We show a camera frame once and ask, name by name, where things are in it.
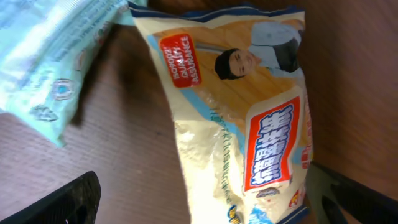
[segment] plastic packaging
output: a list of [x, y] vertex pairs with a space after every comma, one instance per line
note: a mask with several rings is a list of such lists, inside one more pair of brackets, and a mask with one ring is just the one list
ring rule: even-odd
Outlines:
[[62, 146], [111, 24], [134, 24], [127, 1], [5, 0], [0, 8], [0, 111]]
[[295, 223], [312, 159], [304, 12], [130, 7], [172, 109], [191, 222]]

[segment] printed photo of man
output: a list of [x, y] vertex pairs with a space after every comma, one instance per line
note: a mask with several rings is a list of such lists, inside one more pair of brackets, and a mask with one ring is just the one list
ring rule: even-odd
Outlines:
[[301, 43], [300, 29], [280, 22], [258, 22], [252, 27], [251, 46], [225, 50], [217, 57], [215, 71], [222, 80], [234, 80], [251, 74], [256, 67], [266, 67], [273, 77], [302, 77], [297, 61]]

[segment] man's hair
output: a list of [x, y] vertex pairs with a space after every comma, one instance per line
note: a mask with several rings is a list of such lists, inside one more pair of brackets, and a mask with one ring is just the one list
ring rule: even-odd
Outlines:
[[237, 50], [239, 49], [226, 50], [216, 58], [214, 69], [216, 70], [216, 73], [220, 79], [234, 80], [242, 78], [242, 76], [232, 74], [231, 67], [229, 66], [229, 58], [231, 57], [231, 54]]

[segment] brown wooden surface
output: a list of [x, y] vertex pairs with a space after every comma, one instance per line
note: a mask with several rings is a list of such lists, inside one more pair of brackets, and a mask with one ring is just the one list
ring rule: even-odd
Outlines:
[[[150, 5], [181, 13], [237, 2]], [[279, 9], [295, 1], [252, 2]], [[398, 2], [297, 3], [307, 10], [299, 55], [315, 160], [398, 199]], [[112, 31], [65, 139], [68, 146], [56, 149], [16, 118], [0, 115], [0, 220], [93, 170], [102, 187], [96, 223], [189, 223], [169, 107], [135, 28]]]

